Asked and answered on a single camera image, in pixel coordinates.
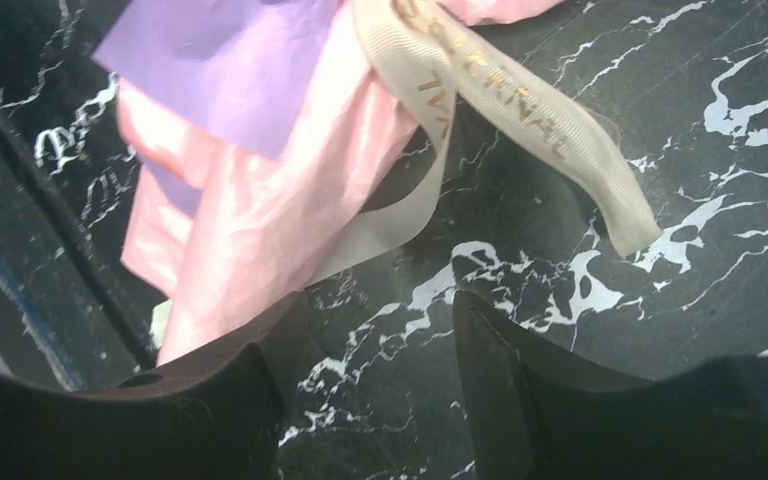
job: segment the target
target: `black marble floor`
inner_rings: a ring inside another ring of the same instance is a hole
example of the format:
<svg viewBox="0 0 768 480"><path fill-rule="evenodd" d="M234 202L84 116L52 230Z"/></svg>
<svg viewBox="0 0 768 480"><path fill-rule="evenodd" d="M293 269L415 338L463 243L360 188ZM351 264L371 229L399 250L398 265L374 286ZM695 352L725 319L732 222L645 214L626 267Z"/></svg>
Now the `black marble floor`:
<svg viewBox="0 0 768 480"><path fill-rule="evenodd" d="M145 333L158 298L117 262L136 162L116 136L115 78L88 59L110 4L21 3L24 14L0 11L0 106ZM481 33L619 124L665 234L617 258L577 188L462 105L429 227L311 289L310 373L282 440L283 478L474 478L456 289L644 377L768 355L768 1L571 0ZM422 137L411 149L430 154Z"/></svg>

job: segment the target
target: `satin ribbon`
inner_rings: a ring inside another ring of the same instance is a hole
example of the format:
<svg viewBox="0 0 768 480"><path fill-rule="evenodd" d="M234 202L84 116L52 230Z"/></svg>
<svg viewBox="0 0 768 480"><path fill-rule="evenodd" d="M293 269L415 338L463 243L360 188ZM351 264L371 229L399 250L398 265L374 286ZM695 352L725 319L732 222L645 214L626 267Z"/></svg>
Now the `satin ribbon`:
<svg viewBox="0 0 768 480"><path fill-rule="evenodd" d="M594 199L620 256L661 235L614 141L612 122L526 70L432 0L367 0L355 2L353 13L370 63L428 133L437 158L407 198L358 215L314 281L396 248L425 227L437 204L458 93Z"/></svg>

